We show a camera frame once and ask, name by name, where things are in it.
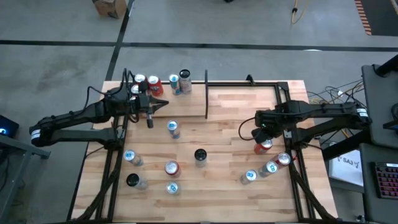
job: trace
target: soda can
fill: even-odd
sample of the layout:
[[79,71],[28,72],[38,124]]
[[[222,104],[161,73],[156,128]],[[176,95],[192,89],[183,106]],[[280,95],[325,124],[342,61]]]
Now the soda can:
[[130,174],[126,179],[127,185],[139,190],[145,190],[148,187],[148,181],[137,174]]
[[180,186],[176,182],[169,182],[166,185],[166,191],[172,195],[178,195],[180,193]]
[[143,75],[143,74],[137,74],[134,77],[134,80],[136,81],[136,83],[140,83],[140,82],[146,81],[147,77],[145,75]]
[[260,144],[254,146],[254,152],[257,155],[265,154],[272,147],[272,140],[266,140]]
[[168,161],[164,166],[164,170],[166,171],[166,174],[175,178],[179,177],[181,174],[180,165],[175,161]]
[[260,177],[268,177],[271,174],[278,172],[278,164],[274,161],[268,161],[264,166],[260,167]]
[[169,76],[170,86],[172,87],[172,91],[174,95],[181,94],[181,87],[180,87],[180,77],[178,75],[171,74]]
[[191,94],[192,92],[192,82],[191,82],[191,73],[187,69],[183,69],[180,72],[180,85],[181,92],[183,94]]
[[178,128],[178,123],[176,121],[169,121],[167,123],[167,129],[169,133],[172,135],[172,138],[178,139],[180,137],[180,128]]
[[195,164],[197,167],[204,167],[206,165],[207,152],[204,149],[197,149],[195,151]]
[[141,156],[138,156],[136,152],[134,152],[133,150],[127,150],[124,153],[124,159],[130,162],[134,166],[142,166],[144,164],[144,161],[141,159]]
[[257,178],[257,172],[255,170],[248,170],[241,176],[242,184],[250,184]]
[[137,84],[135,84],[135,85],[133,85],[133,86],[131,87],[131,93],[132,93],[132,94],[138,94],[138,93],[139,93],[138,85],[137,85]]
[[291,158],[286,152],[282,152],[274,156],[271,161],[276,162],[280,168],[283,168],[290,164]]
[[150,92],[154,96],[161,96],[163,94],[163,86],[160,79],[154,75],[148,78]]

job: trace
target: white paper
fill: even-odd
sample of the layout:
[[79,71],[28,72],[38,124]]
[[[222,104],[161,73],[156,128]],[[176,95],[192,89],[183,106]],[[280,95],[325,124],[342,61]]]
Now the white paper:
[[361,152],[353,150],[329,162],[329,177],[363,187]]

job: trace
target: white label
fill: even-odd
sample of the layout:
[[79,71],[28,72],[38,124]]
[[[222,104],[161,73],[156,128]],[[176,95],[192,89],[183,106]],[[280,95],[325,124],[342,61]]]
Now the white label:
[[366,111],[366,109],[364,109],[364,108],[356,109],[356,112],[358,112],[358,113],[368,113],[368,112]]
[[39,138],[40,137],[40,130],[34,130],[32,131],[32,134],[30,135],[30,140],[35,139],[35,138]]
[[398,164],[387,164],[389,167],[398,167]]

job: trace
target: gray floor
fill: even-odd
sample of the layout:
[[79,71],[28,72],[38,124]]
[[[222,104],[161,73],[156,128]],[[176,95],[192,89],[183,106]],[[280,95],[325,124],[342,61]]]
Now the gray floor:
[[[310,1],[304,18],[290,26],[294,1],[136,0],[125,42],[234,43],[396,47],[398,37],[364,33],[354,1]],[[300,1],[299,10],[303,7]],[[98,17],[91,1],[3,0],[0,40],[116,41],[121,20]],[[112,47],[0,45],[0,114],[21,124],[18,139],[29,142],[28,127],[43,116],[80,109],[86,88],[100,88]],[[361,66],[383,63],[391,52],[306,52],[278,50],[122,48],[113,80],[124,67],[133,73],[166,79],[182,68],[202,80],[305,80],[308,91],[360,79]],[[98,95],[91,93],[94,101]],[[90,128],[90,125],[78,127]],[[46,147],[49,160],[35,158],[12,219],[28,223],[66,219],[86,144]],[[339,217],[354,220],[363,213],[360,195],[333,189]]]

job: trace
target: wooden tabletop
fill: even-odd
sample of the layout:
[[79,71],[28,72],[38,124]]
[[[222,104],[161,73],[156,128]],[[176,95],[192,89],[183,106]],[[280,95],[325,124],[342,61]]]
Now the wooden tabletop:
[[[293,100],[308,102],[303,81],[288,81]],[[115,86],[105,82],[103,91]],[[178,101],[178,96],[167,100]],[[294,222],[297,216],[288,168],[266,178],[242,185],[239,177],[249,169],[257,169],[279,152],[285,150],[282,138],[273,139],[274,146],[262,156],[255,155],[254,141],[243,141],[238,127],[256,110],[273,109],[276,104],[271,87],[210,87],[208,119],[203,116],[166,116],[154,118],[154,128],[145,121],[129,123],[125,150],[140,154],[144,165],[134,167],[123,161],[114,211],[114,222]],[[178,121],[181,137],[172,139],[166,124]],[[308,119],[298,126],[309,128]],[[110,127],[110,122],[95,128]],[[250,137],[254,123],[242,127],[244,137]],[[101,147],[90,143],[87,153]],[[207,165],[195,166],[193,153],[203,148],[208,153]],[[310,188],[330,214],[337,217],[328,176],[319,149],[303,150]],[[98,151],[84,163],[72,218],[81,215],[98,193],[103,175],[106,151]],[[182,169],[175,179],[181,186],[178,196],[169,195],[165,186],[172,179],[164,172],[167,161],[176,160]],[[126,184],[126,177],[137,173],[148,180],[146,190]],[[302,199],[305,213],[305,201]],[[108,211],[105,203],[104,212]]]

